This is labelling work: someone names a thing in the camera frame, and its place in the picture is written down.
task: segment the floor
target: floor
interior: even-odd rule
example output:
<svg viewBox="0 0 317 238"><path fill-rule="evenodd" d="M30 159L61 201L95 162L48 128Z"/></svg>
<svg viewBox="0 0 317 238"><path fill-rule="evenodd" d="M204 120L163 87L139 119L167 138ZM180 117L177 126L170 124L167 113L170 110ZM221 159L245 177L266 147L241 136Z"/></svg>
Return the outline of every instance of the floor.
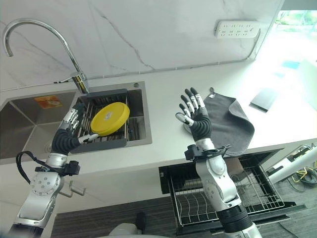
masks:
<svg viewBox="0 0 317 238"><path fill-rule="evenodd" d="M289 214L291 220L282 225L296 234L299 238L316 237L317 232L317 186L304 187L301 183L292 184L303 193L296 192L288 181L275 185L284 201L305 203L307 210ZM143 211L147 214L146 234L161 235L174 238L175 218L169 197L133 202L109 207L101 207L83 211L58 214L52 232L52 238L94 238L106 236L120 223L133 223L136 213ZM291 238L279 224L260 227L263 238ZM213 237L222 238L223 234L211 236L210 232L200 232L183 235L182 238Z"/></svg>

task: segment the marble wall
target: marble wall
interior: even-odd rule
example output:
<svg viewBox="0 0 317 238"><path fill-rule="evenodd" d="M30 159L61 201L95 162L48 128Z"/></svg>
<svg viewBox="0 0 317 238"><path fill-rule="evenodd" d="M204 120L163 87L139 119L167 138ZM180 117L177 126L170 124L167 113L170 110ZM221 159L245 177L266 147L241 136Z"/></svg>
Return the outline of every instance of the marble wall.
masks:
<svg viewBox="0 0 317 238"><path fill-rule="evenodd" d="M245 59L255 39L214 36L219 20L257 20L256 51L283 0L2 0L7 23L31 17L55 27L88 77ZM35 25L0 54L0 89L68 78L75 69L59 40Z"/></svg>

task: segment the faucet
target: faucet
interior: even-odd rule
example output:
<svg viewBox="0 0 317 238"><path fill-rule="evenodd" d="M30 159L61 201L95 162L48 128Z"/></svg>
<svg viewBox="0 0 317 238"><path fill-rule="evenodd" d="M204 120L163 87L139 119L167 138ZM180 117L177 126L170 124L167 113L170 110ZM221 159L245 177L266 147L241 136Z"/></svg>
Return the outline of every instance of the faucet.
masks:
<svg viewBox="0 0 317 238"><path fill-rule="evenodd" d="M87 80L87 77L84 74L84 72L81 70L81 68L79 67L78 62L75 59L75 56L72 53L68 43L66 42L64 37L57 30L55 30L52 26L50 26L42 21L38 21L38 20L35 20L32 18L19 18L19 19L16 19L16 20L10 22L9 24L7 24L7 26L5 27L5 29L3 31L3 43L4 43L4 49L5 49L6 54L9 57L13 56L13 53L12 53L12 50L10 47L10 43L9 43L11 32L16 27L18 27L20 25L25 25L25 24L34 24L34 25L42 26L45 29L51 31L61 41L61 43L64 45L64 47L65 47L65 49L70 57L75 69L77 70L77 72L71 74L71 78L73 79L73 81L75 82L77 88L79 89L79 91L81 93L89 93L89 88L87 86L87 83L85 82Z"/></svg>

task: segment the white pipe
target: white pipe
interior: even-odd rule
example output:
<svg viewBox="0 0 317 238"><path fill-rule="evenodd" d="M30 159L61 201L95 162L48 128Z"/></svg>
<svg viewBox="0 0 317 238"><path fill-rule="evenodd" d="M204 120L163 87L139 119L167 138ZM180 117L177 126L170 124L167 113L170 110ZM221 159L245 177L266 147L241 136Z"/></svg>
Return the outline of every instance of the white pipe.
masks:
<svg viewBox="0 0 317 238"><path fill-rule="evenodd" d="M311 151L308 151L305 155L298 157L295 161L283 167L279 171L273 173L268 178L274 184L278 181L281 181L282 179L286 177L289 177L296 171L302 169L303 167L307 166L310 163L313 163L316 160L317 160L317 147L315 147Z"/></svg>

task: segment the dishwasher rack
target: dishwasher rack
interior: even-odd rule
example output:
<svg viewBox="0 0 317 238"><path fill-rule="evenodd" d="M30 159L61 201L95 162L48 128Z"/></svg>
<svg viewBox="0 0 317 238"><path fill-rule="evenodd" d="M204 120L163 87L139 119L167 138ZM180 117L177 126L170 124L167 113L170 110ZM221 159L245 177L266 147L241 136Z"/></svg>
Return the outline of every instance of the dishwasher rack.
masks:
<svg viewBox="0 0 317 238"><path fill-rule="evenodd" d="M232 175L238 194L249 215L274 210L284 206L273 184L256 158L240 158L244 171ZM171 173L170 187L180 225L217 221L200 178L196 173Z"/></svg>
<svg viewBox="0 0 317 238"><path fill-rule="evenodd" d="M105 150L112 148L124 147L128 141L140 140L139 125L144 121L143 110L135 109L135 97L130 97L129 94L136 93L129 92L126 89L109 90L97 93L91 93L89 96L79 97L77 102L85 105L85 111L81 125L76 129L74 134L77 137L92 134L91 122L94 116L104 107L111 103L122 102L130 108L130 116L125 124L116 132L108 136L101 136L93 141L82 144L71 151L72 154L90 152L96 150Z"/></svg>

